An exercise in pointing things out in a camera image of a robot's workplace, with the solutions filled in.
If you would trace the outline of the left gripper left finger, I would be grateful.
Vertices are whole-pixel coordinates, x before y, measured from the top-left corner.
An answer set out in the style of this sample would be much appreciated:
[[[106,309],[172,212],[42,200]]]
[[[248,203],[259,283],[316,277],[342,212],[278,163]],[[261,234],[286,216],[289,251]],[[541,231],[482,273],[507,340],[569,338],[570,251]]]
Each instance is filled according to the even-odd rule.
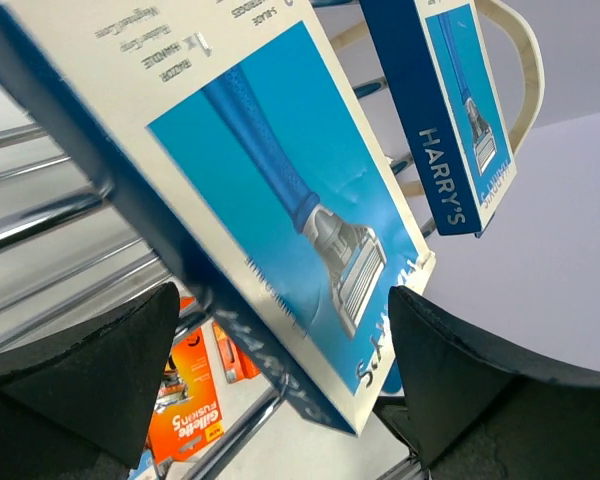
[[[155,287],[0,353],[0,479],[125,479],[142,455],[179,321]]]

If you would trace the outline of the blue Harry's box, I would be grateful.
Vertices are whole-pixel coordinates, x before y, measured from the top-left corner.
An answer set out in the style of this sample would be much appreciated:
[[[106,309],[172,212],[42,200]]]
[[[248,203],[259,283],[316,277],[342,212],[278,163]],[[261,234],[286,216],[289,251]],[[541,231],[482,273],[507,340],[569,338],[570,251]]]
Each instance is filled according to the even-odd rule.
[[[364,1],[440,234],[479,236],[515,174],[473,1]]]
[[[307,1],[0,1],[0,86],[305,419],[360,433],[435,265]]]

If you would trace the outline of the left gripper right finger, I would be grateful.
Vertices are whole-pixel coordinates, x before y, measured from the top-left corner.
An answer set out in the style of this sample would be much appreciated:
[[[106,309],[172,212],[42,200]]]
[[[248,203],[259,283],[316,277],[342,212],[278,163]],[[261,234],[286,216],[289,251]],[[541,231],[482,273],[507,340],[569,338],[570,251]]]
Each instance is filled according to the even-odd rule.
[[[405,287],[387,426],[435,479],[600,479],[600,372],[525,349]]]

